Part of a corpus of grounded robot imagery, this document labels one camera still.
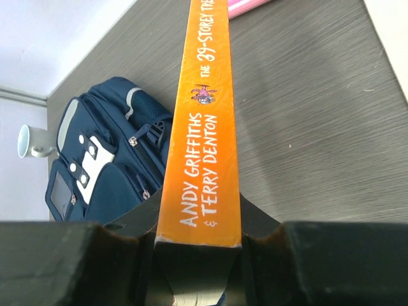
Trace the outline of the navy blue student backpack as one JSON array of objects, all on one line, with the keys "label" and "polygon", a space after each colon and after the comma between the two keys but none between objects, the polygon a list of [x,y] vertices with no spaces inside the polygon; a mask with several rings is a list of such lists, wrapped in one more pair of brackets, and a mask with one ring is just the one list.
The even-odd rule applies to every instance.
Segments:
[{"label": "navy blue student backpack", "polygon": [[173,115],[119,76],[68,103],[45,201],[56,221],[108,224],[163,185]]}]

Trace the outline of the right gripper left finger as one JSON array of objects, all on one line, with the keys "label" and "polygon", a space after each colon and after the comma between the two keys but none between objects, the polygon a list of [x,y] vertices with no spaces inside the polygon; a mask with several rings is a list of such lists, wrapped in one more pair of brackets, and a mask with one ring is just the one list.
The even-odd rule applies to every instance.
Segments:
[{"label": "right gripper left finger", "polygon": [[2,305],[171,305],[153,251],[161,193],[114,222],[2,222]]}]

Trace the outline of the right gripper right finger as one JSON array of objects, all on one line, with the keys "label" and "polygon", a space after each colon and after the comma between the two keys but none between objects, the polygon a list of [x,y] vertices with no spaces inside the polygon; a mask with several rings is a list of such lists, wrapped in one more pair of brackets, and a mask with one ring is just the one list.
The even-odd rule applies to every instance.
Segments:
[{"label": "right gripper right finger", "polygon": [[406,305],[407,225],[278,222],[241,198],[228,305]]}]

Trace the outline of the orange green treehouse book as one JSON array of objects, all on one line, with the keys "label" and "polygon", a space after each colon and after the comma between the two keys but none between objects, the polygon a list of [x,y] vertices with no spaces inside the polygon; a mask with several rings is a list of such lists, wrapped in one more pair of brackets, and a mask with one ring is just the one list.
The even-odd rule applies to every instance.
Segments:
[{"label": "orange green treehouse book", "polygon": [[228,4],[192,1],[154,250],[175,305],[215,305],[242,247]]}]

